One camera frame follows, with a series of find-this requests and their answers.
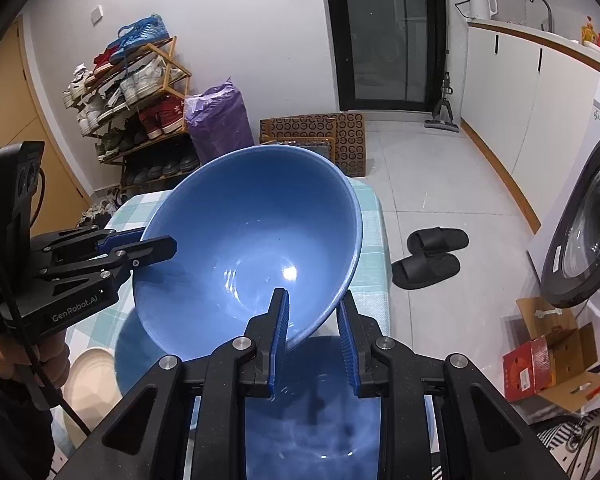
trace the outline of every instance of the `mop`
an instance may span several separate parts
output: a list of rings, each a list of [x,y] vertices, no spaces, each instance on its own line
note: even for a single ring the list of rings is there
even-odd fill
[[[445,51],[445,76],[442,81],[442,96],[440,101],[433,110],[433,118],[428,121],[424,121],[425,128],[435,128],[437,130],[448,130],[450,132],[459,132],[460,128],[454,123],[454,114],[451,111],[451,104],[446,98],[448,95],[453,95],[454,90],[451,88],[451,81],[449,77],[449,8],[447,1],[447,13],[446,13],[446,51]],[[442,120],[442,108],[446,108],[446,113],[449,115],[448,121]]]

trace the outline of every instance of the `open box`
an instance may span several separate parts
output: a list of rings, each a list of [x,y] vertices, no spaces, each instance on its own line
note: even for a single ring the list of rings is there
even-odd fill
[[[587,372],[598,360],[591,323],[578,328],[573,314],[554,310],[542,298],[521,298],[518,308],[531,336],[502,358],[504,396],[513,402],[532,395],[575,412],[600,394],[600,375]]]

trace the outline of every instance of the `blue sneaker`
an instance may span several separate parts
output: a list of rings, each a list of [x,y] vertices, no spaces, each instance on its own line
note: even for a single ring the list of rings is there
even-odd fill
[[[120,35],[120,32],[123,30],[129,28],[131,30],[122,37],[120,47],[109,57],[109,62],[111,64],[119,63],[125,58],[126,54],[140,46],[169,38],[167,28],[164,26],[164,22],[158,14],[152,14],[148,18],[143,18],[135,23],[131,23],[131,25],[125,25],[120,28],[118,35]]]

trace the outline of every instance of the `slipper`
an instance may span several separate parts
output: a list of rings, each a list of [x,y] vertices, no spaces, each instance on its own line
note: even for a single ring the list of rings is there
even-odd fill
[[[462,229],[419,229],[407,238],[407,248],[411,254],[425,253],[431,256],[464,249],[467,245],[469,237]]]
[[[423,253],[391,264],[392,281],[406,290],[434,285],[460,272],[460,262],[452,254],[427,256]]]

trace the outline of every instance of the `kitchen sink faucet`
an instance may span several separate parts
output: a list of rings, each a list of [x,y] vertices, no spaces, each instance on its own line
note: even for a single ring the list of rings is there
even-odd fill
[[[554,31],[554,23],[553,20],[551,18],[552,14],[551,14],[551,7],[549,6],[549,3],[547,2],[547,0],[542,0],[544,1],[544,4],[546,5],[546,10],[549,11],[549,32],[553,32]]]

